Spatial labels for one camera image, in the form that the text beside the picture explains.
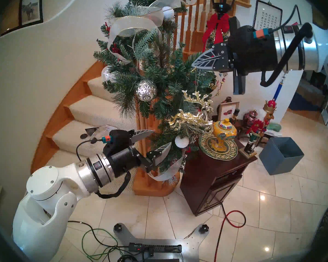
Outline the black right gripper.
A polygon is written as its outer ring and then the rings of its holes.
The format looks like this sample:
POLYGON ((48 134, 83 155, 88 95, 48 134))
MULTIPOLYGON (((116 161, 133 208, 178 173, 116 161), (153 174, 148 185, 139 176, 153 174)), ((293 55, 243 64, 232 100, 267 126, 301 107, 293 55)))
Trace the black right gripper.
POLYGON ((233 71, 233 95, 245 94, 246 75, 273 71, 278 65, 275 41, 252 41, 242 48, 240 43, 217 43, 203 52, 192 67, 210 72, 233 71))

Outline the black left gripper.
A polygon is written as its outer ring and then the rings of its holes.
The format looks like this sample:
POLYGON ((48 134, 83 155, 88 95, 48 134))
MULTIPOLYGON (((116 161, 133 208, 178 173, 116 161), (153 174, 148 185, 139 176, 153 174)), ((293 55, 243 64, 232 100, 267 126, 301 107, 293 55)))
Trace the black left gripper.
MULTIPOLYGON (((154 130, 147 129, 138 131, 130 130, 128 131, 128 134, 130 135, 131 143, 135 144, 136 142, 149 137, 154 132, 154 130)), ((147 152, 146 157, 144 157, 134 145, 109 156, 109 164, 112 168, 114 177, 118 178, 134 167, 143 166, 147 173, 156 170, 156 168, 168 156, 171 145, 172 143, 169 142, 156 150, 151 150, 147 152)))

